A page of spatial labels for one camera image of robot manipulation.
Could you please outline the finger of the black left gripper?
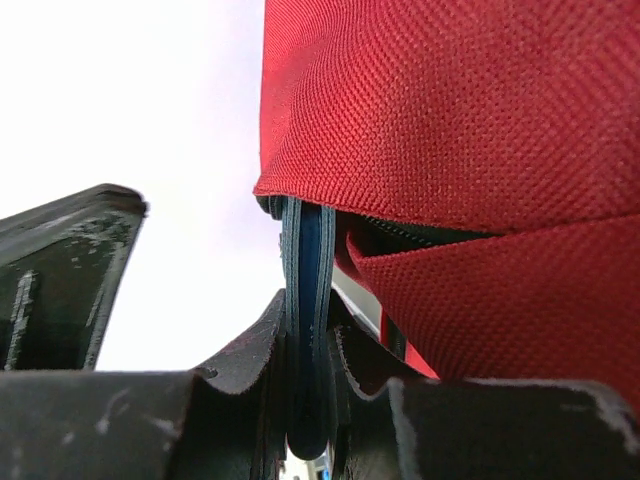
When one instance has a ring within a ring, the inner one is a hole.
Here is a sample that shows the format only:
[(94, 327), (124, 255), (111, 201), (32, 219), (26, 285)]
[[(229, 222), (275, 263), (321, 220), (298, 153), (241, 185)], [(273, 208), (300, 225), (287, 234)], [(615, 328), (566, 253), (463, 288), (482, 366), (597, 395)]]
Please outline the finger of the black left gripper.
[(2, 370), (95, 368), (146, 211), (101, 184), (2, 219)]

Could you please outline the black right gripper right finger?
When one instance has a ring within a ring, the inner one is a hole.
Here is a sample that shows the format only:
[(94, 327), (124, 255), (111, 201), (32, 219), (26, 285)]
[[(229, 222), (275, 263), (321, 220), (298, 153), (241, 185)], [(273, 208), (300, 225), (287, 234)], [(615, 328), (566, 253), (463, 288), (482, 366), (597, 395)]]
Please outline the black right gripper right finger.
[(337, 479), (635, 479), (630, 407), (591, 381), (429, 379), (329, 307)]

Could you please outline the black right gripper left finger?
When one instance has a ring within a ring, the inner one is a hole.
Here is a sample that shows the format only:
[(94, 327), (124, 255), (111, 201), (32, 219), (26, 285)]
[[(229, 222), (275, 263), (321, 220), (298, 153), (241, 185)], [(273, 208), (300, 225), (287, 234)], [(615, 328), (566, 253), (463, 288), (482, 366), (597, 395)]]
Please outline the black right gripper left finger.
[(284, 296), (194, 369), (1, 377), (5, 479), (274, 479)]

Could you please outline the blue snap wallet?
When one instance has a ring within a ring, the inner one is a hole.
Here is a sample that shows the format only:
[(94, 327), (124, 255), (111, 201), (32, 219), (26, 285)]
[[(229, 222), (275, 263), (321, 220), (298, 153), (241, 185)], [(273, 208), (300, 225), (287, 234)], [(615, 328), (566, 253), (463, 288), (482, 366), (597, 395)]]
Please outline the blue snap wallet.
[(303, 460), (321, 456), (329, 436), (327, 324), (335, 233), (333, 209), (298, 198), (283, 199), (286, 438), (289, 449)]

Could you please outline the red student backpack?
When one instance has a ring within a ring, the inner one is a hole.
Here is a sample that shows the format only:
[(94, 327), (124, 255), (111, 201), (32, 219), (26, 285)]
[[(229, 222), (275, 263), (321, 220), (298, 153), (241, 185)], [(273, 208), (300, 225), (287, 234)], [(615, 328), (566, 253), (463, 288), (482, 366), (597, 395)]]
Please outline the red student backpack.
[(637, 2), (270, 1), (260, 152), (440, 379), (638, 404)]

